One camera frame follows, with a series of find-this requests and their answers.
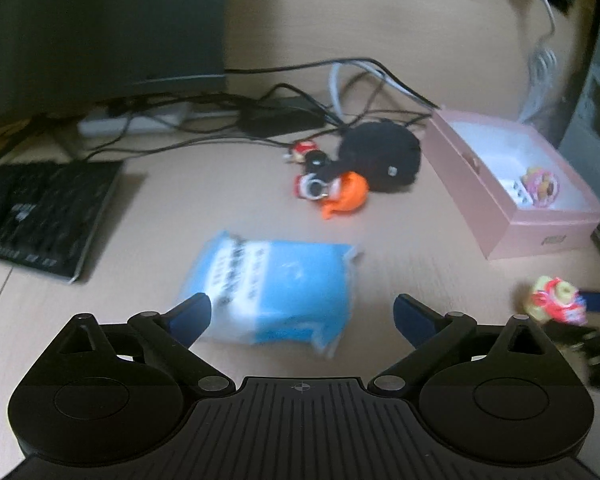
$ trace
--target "computer monitor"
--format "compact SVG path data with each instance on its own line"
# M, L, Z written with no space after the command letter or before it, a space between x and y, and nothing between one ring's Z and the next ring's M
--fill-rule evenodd
M0 0L0 124L224 88L224 0Z

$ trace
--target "silver screw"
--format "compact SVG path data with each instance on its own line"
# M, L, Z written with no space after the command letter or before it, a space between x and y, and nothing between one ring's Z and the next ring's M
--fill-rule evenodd
M206 392L221 392L229 386L229 381L227 378L219 375L209 375L200 379L198 381L198 386Z
M375 378L374 384L381 390L397 392L403 389L406 383L402 377L397 375L381 375Z

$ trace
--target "open pink box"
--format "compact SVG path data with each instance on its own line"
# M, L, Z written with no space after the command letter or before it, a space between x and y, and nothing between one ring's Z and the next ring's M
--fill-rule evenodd
M422 151L487 259L583 247L600 223L600 200L531 126L439 110L427 125ZM521 203L506 188L536 166L558 179L558 195L547 208Z

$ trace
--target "ribbed black surface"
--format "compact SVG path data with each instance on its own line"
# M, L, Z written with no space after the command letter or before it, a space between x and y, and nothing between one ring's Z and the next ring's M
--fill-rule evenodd
M131 462L70 468L30 458L10 480L591 480L575 460L531 468L474 462L420 426L409 405L355 379L249 378L200 402L182 430Z

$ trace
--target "blue plastic packet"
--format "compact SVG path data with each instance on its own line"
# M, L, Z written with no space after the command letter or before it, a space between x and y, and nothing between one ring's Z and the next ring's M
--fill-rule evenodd
M332 353L350 317L353 246L248 241L220 233L191 269L179 301L211 299L203 337L256 344L310 342Z

